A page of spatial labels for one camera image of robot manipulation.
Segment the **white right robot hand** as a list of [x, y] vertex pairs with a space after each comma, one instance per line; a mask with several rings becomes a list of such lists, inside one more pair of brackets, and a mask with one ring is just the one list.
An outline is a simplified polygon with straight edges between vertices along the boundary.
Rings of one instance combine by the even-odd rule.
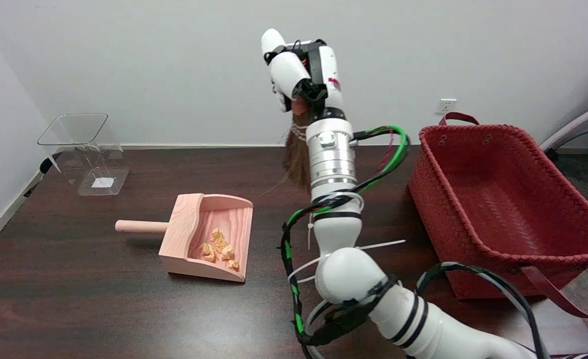
[[287, 44], [269, 28], [260, 39], [272, 91], [283, 112], [310, 121], [346, 119], [335, 51], [323, 39]]

